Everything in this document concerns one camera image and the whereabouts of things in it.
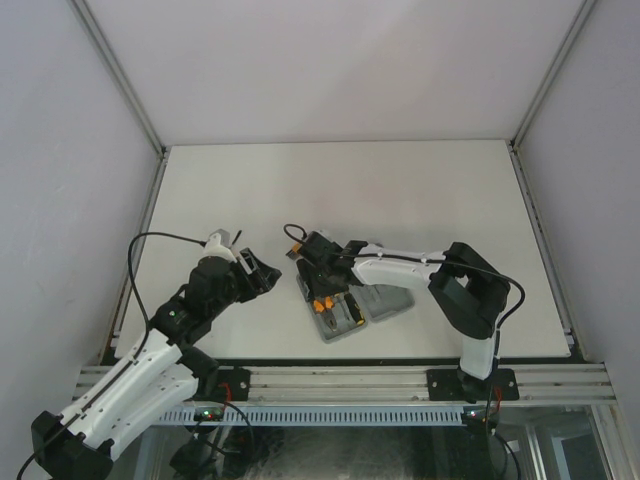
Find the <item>orange handled pliers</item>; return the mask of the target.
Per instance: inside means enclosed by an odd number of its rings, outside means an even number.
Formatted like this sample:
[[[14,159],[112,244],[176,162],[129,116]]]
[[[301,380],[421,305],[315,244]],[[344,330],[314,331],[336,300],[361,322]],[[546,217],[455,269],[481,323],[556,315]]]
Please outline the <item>orange handled pliers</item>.
[[[332,312],[334,303],[331,297],[316,298],[312,302],[313,311],[330,331],[337,330],[337,321]]]

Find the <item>black yellow screwdriver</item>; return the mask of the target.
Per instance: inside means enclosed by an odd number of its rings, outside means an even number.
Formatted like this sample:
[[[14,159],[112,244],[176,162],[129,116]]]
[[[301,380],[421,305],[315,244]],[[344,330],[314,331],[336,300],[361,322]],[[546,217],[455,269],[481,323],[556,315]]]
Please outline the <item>black yellow screwdriver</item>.
[[[362,313],[359,305],[355,301],[355,299],[352,296],[346,296],[345,297],[345,302],[347,304],[347,308],[348,308],[349,314],[350,314],[353,322],[356,325],[364,324],[365,323],[365,318],[363,316],[363,313]]]

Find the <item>grey plastic tool case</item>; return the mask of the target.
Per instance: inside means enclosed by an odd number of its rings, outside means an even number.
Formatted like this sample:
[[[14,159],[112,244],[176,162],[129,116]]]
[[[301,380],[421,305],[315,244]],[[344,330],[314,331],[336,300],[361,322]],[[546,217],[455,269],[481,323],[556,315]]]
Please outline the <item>grey plastic tool case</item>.
[[[345,293],[332,296],[334,307],[332,309],[337,321],[337,330],[330,331],[321,318],[313,311],[312,302],[306,300],[306,288],[296,276],[297,284],[303,299],[310,311],[320,338],[325,343],[333,343],[349,335],[364,329],[370,323],[380,323],[411,310],[415,305],[414,297],[410,290],[388,285],[351,286]],[[365,323],[356,325],[347,308],[346,296],[352,296],[359,305]]]

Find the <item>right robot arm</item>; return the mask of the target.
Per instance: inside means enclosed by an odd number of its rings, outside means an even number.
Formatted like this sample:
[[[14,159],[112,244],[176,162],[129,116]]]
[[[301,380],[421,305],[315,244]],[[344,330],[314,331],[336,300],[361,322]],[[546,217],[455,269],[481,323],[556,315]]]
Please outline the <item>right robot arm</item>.
[[[499,333],[515,281],[499,273],[466,243],[431,254],[395,251],[366,241],[340,245],[319,231],[298,240],[289,252],[307,304],[331,330],[337,308],[361,324],[376,315],[406,310],[412,290],[430,293],[445,319],[462,337],[456,377],[469,400],[495,386]]]

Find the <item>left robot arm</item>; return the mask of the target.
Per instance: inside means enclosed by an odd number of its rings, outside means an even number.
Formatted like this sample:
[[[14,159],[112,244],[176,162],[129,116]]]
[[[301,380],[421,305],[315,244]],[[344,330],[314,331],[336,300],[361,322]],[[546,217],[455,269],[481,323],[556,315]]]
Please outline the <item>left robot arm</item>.
[[[61,413],[44,411],[32,422],[35,462],[54,479],[107,478],[166,411],[215,395],[219,364],[197,342],[228,307],[269,292],[280,277],[248,248],[206,253],[100,381]]]

